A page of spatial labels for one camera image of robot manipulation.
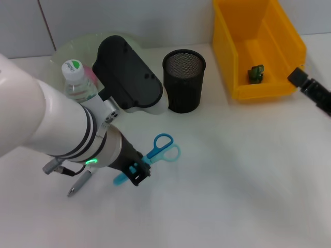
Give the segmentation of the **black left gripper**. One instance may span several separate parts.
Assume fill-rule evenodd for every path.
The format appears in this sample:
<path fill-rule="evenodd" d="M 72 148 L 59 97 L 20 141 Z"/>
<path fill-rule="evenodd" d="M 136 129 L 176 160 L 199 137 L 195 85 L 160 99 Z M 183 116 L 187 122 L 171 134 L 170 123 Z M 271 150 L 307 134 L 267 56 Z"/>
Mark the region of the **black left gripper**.
<path fill-rule="evenodd" d="M 108 167 L 119 170 L 129 178 L 133 185 L 138 186 L 151 175 L 151 166 L 144 156 L 121 134 L 122 146 L 119 155 Z"/>

